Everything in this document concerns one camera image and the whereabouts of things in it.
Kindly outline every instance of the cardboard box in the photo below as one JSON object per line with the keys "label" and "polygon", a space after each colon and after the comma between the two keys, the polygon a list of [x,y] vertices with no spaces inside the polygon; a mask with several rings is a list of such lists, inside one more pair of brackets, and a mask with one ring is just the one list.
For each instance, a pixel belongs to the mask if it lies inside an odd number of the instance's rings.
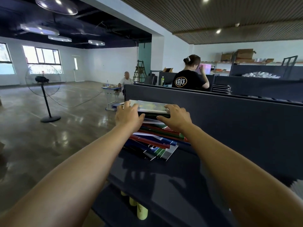
{"label": "cardboard box", "polygon": [[252,56],[256,53],[254,49],[238,49],[237,59],[252,59]]}
{"label": "cardboard box", "polygon": [[237,58],[236,62],[241,62],[241,63],[254,63],[255,60],[253,60],[253,59],[238,59],[238,58]]}
{"label": "cardboard box", "polygon": [[232,60],[233,53],[222,53],[221,55],[221,61],[231,61]]}
{"label": "cardboard box", "polygon": [[266,63],[270,63],[270,62],[274,62],[274,59],[273,58],[266,59]]}

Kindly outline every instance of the doorway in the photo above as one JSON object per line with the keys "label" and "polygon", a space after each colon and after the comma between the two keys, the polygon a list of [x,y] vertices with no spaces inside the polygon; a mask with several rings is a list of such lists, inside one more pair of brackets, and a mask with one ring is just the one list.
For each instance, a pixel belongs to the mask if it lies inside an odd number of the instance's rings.
{"label": "doorway", "polygon": [[83,61],[81,56],[72,55],[74,60],[75,82],[85,81],[83,73]]}

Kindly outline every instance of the teal wall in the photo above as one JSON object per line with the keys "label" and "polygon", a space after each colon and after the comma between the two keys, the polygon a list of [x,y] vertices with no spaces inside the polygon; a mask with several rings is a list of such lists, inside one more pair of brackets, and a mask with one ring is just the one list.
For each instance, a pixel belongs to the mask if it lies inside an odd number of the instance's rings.
{"label": "teal wall", "polygon": [[151,59],[152,59],[152,44],[151,43],[140,43],[138,49],[139,61],[144,62],[145,72],[148,73],[151,70]]}

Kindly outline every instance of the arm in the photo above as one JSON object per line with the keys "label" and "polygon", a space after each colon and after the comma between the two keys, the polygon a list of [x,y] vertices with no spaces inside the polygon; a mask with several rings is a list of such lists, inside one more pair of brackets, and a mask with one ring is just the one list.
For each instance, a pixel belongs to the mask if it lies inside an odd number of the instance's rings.
{"label": "arm", "polygon": [[202,79],[205,82],[205,84],[203,84],[202,87],[205,88],[205,89],[208,89],[209,88],[209,81],[208,81],[208,79],[206,77],[206,74],[205,74],[203,66],[200,67],[200,72],[201,72],[201,75],[202,75]]}
{"label": "arm", "polygon": [[259,166],[192,124],[184,108],[167,105],[171,118],[158,117],[182,133],[214,177],[242,226],[301,226],[303,202]]}
{"label": "arm", "polygon": [[3,227],[81,226],[124,143],[144,120],[119,106],[116,127],[69,157],[0,219]]}

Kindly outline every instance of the black ceiling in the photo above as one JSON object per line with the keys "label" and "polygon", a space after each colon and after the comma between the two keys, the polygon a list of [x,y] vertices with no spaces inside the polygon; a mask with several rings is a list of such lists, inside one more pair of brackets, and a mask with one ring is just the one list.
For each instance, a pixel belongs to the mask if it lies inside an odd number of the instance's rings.
{"label": "black ceiling", "polygon": [[[152,41],[152,35],[82,1],[71,0],[78,6],[75,16],[45,10],[35,0],[0,0],[0,36],[76,48],[132,47]],[[46,35],[29,33],[22,23],[34,23],[59,30],[60,36],[72,42],[53,41]],[[85,32],[93,35],[74,34]],[[88,44],[88,40],[104,41],[105,46]]]}

